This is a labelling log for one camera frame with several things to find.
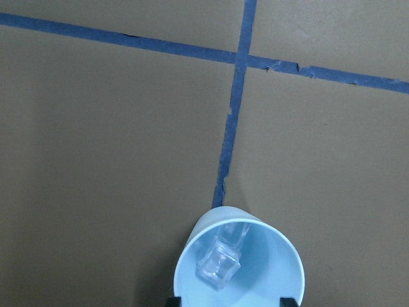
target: blue tape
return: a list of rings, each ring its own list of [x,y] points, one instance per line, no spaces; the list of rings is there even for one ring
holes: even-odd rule
[[[280,61],[278,59],[261,58],[258,56],[249,56],[247,59],[247,65],[252,68],[260,68],[265,70],[272,69],[275,72],[284,72],[286,74],[301,75],[315,79],[409,94],[409,82],[404,82],[399,79],[354,74],[353,72],[343,72],[342,70],[316,66],[299,68],[298,63]]]
[[[5,13],[0,13],[0,24],[4,26],[83,38],[86,40],[113,43],[115,45],[177,54],[179,56],[208,59],[210,61],[218,61],[230,64],[234,64],[236,61],[235,52],[199,47],[195,45],[187,45],[185,43],[167,42],[164,40],[156,40],[154,38],[127,35],[112,31],[74,26],[61,22],[22,17]]]
[[[255,1],[251,1],[251,3],[251,5],[256,7]],[[240,39],[243,38],[243,43],[250,44],[249,40],[251,40],[252,29],[248,27],[245,18],[246,16],[243,16],[243,36],[241,35]],[[184,43],[168,42],[164,40],[157,40],[154,38],[127,35],[123,33],[104,31],[82,26],[74,26],[71,24],[64,24],[61,22],[53,22],[31,17],[0,13],[0,25],[83,38],[86,40],[112,43],[116,45],[146,49],[151,51],[177,54],[180,56],[188,56],[191,58],[207,59],[210,61],[218,61],[227,64],[236,63],[235,52],[199,47]],[[397,91],[400,93],[409,94],[409,82],[401,81],[399,79],[389,79],[371,75],[355,74],[352,72],[343,72],[341,70],[315,66],[303,67],[299,69],[298,63],[295,62],[281,61],[278,59],[268,59],[259,56],[247,56],[247,66],[260,69],[272,69],[275,72],[283,72],[286,74],[295,74],[315,79],[323,79],[339,83],[366,86],[370,88],[379,88],[383,90]]]
[[[245,0],[244,3],[242,29],[240,32],[240,41],[238,43],[238,51],[236,55],[235,75],[233,78],[233,85],[231,87],[230,94],[231,112],[228,114],[226,120],[224,141],[219,161],[219,174],[217,177],[215,193],[213,196],[212,208],[223,205],[224,195],[226,193],[224,182],[226,180],[226,177],[229,175],[233,146],[236,138],[238,115],[240,112],[240,105],[242,103],[244,78],[247,68],[247,57],[249,56],[250,52],[252,27],[254,23],[254,17],[256,15],[256,5],[256,0]]]

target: cardboard surface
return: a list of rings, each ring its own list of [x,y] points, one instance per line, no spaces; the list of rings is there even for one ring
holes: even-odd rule
[[[409,81],[409,2],[257,3],[251,54]]]
[[[0,305],[162,306],[233,66],[0,27]]]
[[[0,1],[0,12],[236,51],[243,0]]]
[[[302,306],[409,300],[409,96],[249,68],[225,205],[294,243]]]

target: light blue cup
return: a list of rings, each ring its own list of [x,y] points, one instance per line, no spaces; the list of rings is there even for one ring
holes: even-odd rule
[[[241,268],[222,289],[209,285],[196,274],[218,227],[250,223],[242,246]],[[235,207],[218,207],[196,223],[174,274],[174,295],[183,307],[279,307],[281,297],[301,304],[305,277],[301,259],[291,242],[278,230]]]

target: clear plastic object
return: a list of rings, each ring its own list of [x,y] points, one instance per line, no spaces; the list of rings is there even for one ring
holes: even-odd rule
[[[197,275],[215,287],[223,289],[241,268],[241,249],[250,223],[236,222],[220,226],[212,245],[197,261]]]

